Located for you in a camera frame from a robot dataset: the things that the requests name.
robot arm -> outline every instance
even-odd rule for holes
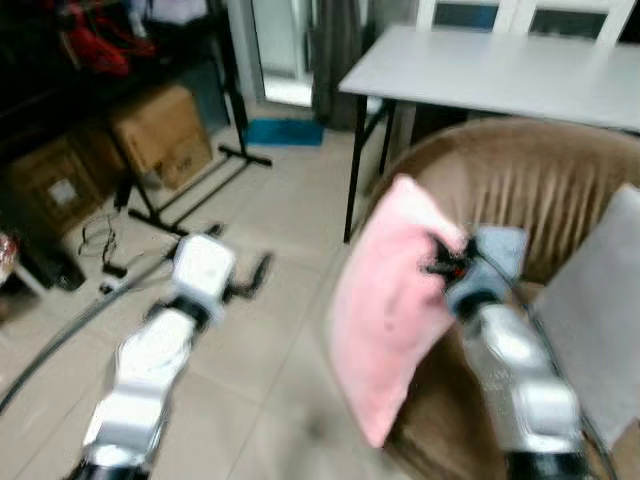
[[[537,333],[503,300],[509,287],[496,264],[515,277],[520,254],[513,252],[518,251],[517,242],[524,251],[523,237],[498,239],[498,233],[505,232],[479,231],[485,237],[472,239],[462,255],[451,254],[436,240],[436,264],[425,270],[445,277],[447,303],[462,326],[465,355],[482,386],[509,478],[591,478],[578,399],[556,373]],[[501,242],[515,260],[496,255],[495,245]]]
[[[196,235],[177,250],[175,297],[157,304],[145,324],[118,348],[110,391],[98,404],[80,464],[68,480],[146,479],[169,421],[171,391],[198,335],[222,315],[231,296],[251,298],[270,263],[265,256],[251,284],[231,283],[235,254]]]

black table leg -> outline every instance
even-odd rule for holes
[[[358,187],[358,170],[360,169],[360,156],[365,142],[364,124],[367,119],[367,97],[359,95],[356,100],[356,134],[353,142],[353,157],[351,159],[351,179],[349,180],[349,198],[347,200],[347,218],[344,223],[344,243],[351,240],[351,222],[353,220],[353,207],[356,200]]]
[[[389,151],[389,140],[391,139],[391,130],[393,129],[393,117],[396,113],[396,101],[388,100],[387,102],[387,130],[384,133],[384,143],[382,144],[382,155],[380,155],[380,166],[378,172],[380,175],[384,173],[384,164],[387,161],[387,152]]]

tile floor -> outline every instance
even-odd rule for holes
[[[186,222],[196,230],[226,222],[223,240],[240,255],[240,276],[261,252],[274,252],[276,261],[259,296],[233,302],[224,322],[196,346],[175,390],[154,479],[407,478],[362,441],[326,356],[326,307],[349,253],[341,238],[351,146],[351,135],[327,132],[320,148],[258,149],[274,168],[252,167]],[[372,177],[377,152],[379,141],[371,142],[363,178]],[[116,224],[119,261],[146,251],[142,266],[172,243],[125,216]],[[76,248],[79,231],[67,241]],[[97,260],[80,262],[89,279],[79,291],[53,291],[0,328],[0,388],[99,297]],[[166,292],[167,273],[107,309],[27,384],[0,418],[0,477],[51,480],[70,471],[113,348]]]

metal stand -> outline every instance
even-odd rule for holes
[[[365,126],[367,120],[367,97],[359,95],[356,103],[356,134],[353,142],[353,157],[351,159],[351,178],[349,180],[349,196],[347,199],[347,216],[344,222],[344,243],[351,240],[351,223],[353,222],[353,208],[356,200],[356,190],[358,187],[358,171],[360,169],[360,157],[362,148],[371,136],[373,129],[385,116],[387,119],[387,130],[384,135],[384,144],[382,146],[382,154],[380,155],[380,164],[378,170],[380,174],[384,173],[384,165],[389,150],[389,140],[391,139],[391,129],[393,127],[393,116],[396,110],[396,102],[394,100],[385,100],[380,109],[373,115],[369,124]]]
[[[236,78],[236,61],[235,54],[233,52],[233,43],[231,38],[231,30],[229,27],[229,20],[226,15],[226,12],[215,14],[212,13],[214,17],[215,28],[213,34],[217,39],[217,42],[210,42],[210,51],[209,56],[213,60],[215,64],[219,64],[218,57],[221,60],[222,68],[224,69],[224,83],[221,83],[224,91],[227,92],[229,96],[231,109],[233,112],[233,120],[236,127],[236,132],[238,135],[238,143],[240,144],[240,149],[234,149],[227,145],[220,145],[218,147],[218,151],[224,154],[224,158],[221,162],[218,162],[200,175],[195,181],[191,182],[185,189],[181,190],[174,196],[172,196],[165,203],[160,205],[159,207],[155,207],[151,200],[149,200],[149,196],[145,191],[144,185],[140,180],[137,172],[133,168],[129,157],[126,154],[124,148],[120,144],[117,135],[109,129],[109,134],[118,150],[118,154],[124,159],[126,163],[127,170],[129,172],[130,180],[129,180],[129,188],[135,187],[138,192],[140,192],[140,196],[142,197],[142,201],[144,202],[145,208],[148,213],[143,213],[140,210],[130,209],[129,216],[135,218],[136,220],[140,220],[141,222],[146,223],[152,227],[163,230],[167,233],[185,236],[188,235],[189,232],[184,228],[180,227],[180,223],[182,223],[186,218],[192,215],[196,210],[202,207],[211,197],[213,197],[216,193],[226,187],[232,180],[238,177],[242,172],[244,172],[250,165],[256,164],[263,167],[271,167],[273,164],[271,160],[264,157],[259,157],[256,155],[251,155],[247,151],[246,142],[244,139],[244,130],[248,125],[247,113],[244,106],[244,100],[242,96],[238,92],[237,88],[237,78]],[[191,191],[194,187],[202,183],[206,180],[211,174],[215,173],[219,170],[223,165],[225,165],[231,158],[240,158],[244,160],[244,165],[238,168],[233,174],[228,176],[221,184],[216,186],[213,190],[209,191],[205,196],[201,197],[196,203],[194,203],[191,207],[189,207],[185,212],[183,212],[177,219],[175,219],[172,223],[166,223],[161,219],[161,214],[177,202],[182,196]],[[218,223],[214,224],[209,233],[213,235],[218,235],[222,233],[223,225]]]

curtain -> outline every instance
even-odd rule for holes
[[[317,0],[317,24],[312,33],[312,109],[326,127],[355,127],[356,100],[338,92],[338,84],[363,51],[364,32],[359,0]]]

